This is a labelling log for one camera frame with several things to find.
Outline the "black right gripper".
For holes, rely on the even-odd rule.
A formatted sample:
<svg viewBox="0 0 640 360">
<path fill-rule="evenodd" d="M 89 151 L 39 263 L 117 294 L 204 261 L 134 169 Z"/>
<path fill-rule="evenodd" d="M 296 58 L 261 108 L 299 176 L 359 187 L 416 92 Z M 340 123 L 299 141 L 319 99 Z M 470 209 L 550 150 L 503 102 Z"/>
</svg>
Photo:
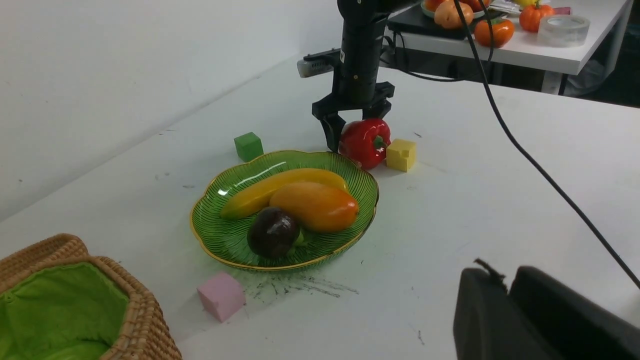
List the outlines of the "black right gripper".
<svg viewBox="0 0 640 360">
<path fill-rule="evenodd" d="M 394 92 L 395 86 L 387 81 L 361 82 L 334 75 L 329 95 L 311 105 L 311 113 L 322 125 L 327 148 L 333 153 L 339 152 L 346 122 L 338 112 L 361 110 L 363 119 L 383 120 L 391 111 L 389 98 Z"/>
</svg>

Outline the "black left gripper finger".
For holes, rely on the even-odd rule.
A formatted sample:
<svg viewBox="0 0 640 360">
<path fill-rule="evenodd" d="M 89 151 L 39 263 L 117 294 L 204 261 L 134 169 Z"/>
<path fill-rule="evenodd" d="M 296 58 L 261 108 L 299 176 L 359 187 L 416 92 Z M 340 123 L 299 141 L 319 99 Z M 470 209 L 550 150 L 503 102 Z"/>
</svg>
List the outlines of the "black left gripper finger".
<svg viewBox="0 0 640 360">
<path fill-rule="evenodd" d="M 637 360 L 637 326 L 534 266 L 510 286 L 481 259 L 461 272 L 453 322 L 459 360 Z"/>
</svg>

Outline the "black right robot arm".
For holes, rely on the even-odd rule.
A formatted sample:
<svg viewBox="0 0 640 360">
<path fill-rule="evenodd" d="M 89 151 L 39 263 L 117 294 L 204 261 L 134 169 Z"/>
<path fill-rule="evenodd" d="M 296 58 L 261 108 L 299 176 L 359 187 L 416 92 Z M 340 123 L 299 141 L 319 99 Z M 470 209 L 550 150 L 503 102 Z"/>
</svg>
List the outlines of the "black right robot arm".
<svg viewBox="0 0 640 360">
<path fill-rule="evenodd" d="M 333 69 L 330 93 L 311 105 L 320 121 L 327 148 L 339 152 L 345 128 L 340 112 L 361 110 L 362 118 L 383 118 L 390 112 L 389 99 L 395 86 L 377 82 L 383 38 L 392 13 L 413 7 L 418 0 L 339 0 L 343 19 L 342 43 L 338 50 L 306 55 L 304 60 L 323 60 Z"/>
</svg>

